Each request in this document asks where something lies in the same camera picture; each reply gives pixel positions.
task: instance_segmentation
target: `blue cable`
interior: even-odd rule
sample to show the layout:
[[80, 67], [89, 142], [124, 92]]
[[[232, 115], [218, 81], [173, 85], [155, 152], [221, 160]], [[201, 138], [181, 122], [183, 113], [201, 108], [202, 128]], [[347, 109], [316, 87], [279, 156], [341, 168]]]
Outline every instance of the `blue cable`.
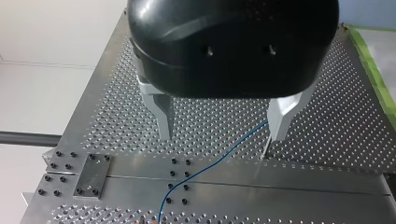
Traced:
[[251, 135], [253, 135], [255, 132], [257, 132], [259, 129], [261, 129], [262, 127], [264, 127], [266, 124], [268, 123], [268, 119], [266, 121], [264, 121], [263, 123], [261, 123], [259, 126], [257, 126], [255, 129], [251, 130], [249, 133], [247, 133], [243, 138], [241, 138], [239, 141], [236, 142], [235, 146], [233, 146], [230, 150], [227, 151], [227, 153], [225, 153], [218, 161], [216, 161], [215, 163], [207, 166], [205, 169], [201, 170], [200, 172], [196, 173], [195, 175], [190, 176], [189, 178], [179, 182], [178, 184], [174, 185], [171, 189], [169, 189], [169, 191], [166, 193], [165, 197], [163, 198], [163, 202], [161, 203], [161, 208], [160, 208], [160, 212], [158, 214], [158, 224], [161, 223], [161, 213], [163, 212], [163, 205], [165, 204], [166, 198], [169, 196], [169, 194], [178, 186], [186, 183], [187, 181], [193, 179], [194, 177], [200, 175], [201, 173], [203, 173], [204, 171], [214, 167], [215, 165], [219, 164], [219, 162], [221, 162], [222, 160], [224, 160], [224, 158], [226, 158], [234, 149], [236, 149], [237, 147], [239, 147], [239, 145], [241, 145], [241, 143], [243, 143], [247, 138], [249, 138]]

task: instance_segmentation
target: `mounting hole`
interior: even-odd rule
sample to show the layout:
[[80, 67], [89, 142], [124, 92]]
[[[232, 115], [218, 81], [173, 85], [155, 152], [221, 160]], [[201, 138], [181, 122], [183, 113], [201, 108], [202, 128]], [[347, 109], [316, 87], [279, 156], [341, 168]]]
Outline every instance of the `mounting hole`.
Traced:
[[213, 49], [208, 45], [201, 46], [201, 53], [206, 57], [213, 56]]
[[262, 54], [264, 56], [266, 56], [266, 55], [275, 56], [276, 55], [276, 46], [274, 46], [274, 45], [263, 46], [262, 47]]

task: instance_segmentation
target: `black screw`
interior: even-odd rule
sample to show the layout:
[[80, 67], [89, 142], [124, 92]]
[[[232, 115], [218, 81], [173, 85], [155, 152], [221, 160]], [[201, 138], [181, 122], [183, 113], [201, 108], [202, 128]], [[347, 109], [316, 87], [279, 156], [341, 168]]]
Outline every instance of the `black screw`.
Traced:
[[38, 190], [38, 194], [39, 194], [39, 195], [43, 195], [43, 194], [45, 194], [45, 193], [46, 193], [46, 191], [44, 191], [43, 189], [39, 189], [39, 190]]
[[55, 191], [53, 191], [53, 195], [58, 197], [59, 195], [61, 195], [61, 192], [59, 190], [55, 190]]
[[77, 194], [82, 194], [82, 189], [76, 189]]
[[92, 194], [93, 194], [93, 195], [98, 195], [98, 194], [99, 194], [99, 190], [93, 189], [93, 190], [92, 190]]

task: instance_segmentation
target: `green tape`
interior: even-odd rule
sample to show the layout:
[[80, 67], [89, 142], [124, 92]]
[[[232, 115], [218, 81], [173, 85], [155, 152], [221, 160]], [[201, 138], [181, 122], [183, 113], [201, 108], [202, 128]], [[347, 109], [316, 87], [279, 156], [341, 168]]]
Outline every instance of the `green tape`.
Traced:
[[381, 77], [381, 73], [376, 67], [375, 61], [370, 54], [370, 50], [367, 48], [366, 42], [361, 37], [361, 34], [356, 30], [357, 27], [348, 26], [347, 28], [350, 35], [352, 36], [355, 47], [358, 50], [361, 64], [367, 74], [367, 77], [370, 79], [370, 82], [373, 85], [376, 97], [378, 98], [384, 113], [388, 116], [393, 129], [396, 130], [396, 105], [393, 102], [388, 88], [385, 86], [384, 80]]

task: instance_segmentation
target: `metal table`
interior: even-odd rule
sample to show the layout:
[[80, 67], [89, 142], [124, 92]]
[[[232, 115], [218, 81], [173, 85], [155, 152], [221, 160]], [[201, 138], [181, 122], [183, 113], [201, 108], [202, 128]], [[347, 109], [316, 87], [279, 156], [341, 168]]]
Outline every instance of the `metal table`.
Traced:
[[[169, 184], [217, 161], [266, 119], [267, 100], [176, 98], [174, 137], [160, 140], [128, 38], [123, 13], [21, 223], [152, 223]], [[346, 30], [271, 159], [262, 157], [267, 137], [266, 127], [187, 190], [175, 189], [162, 221], [395, 223], [382, 174], [396, 172], [396, 133]]]

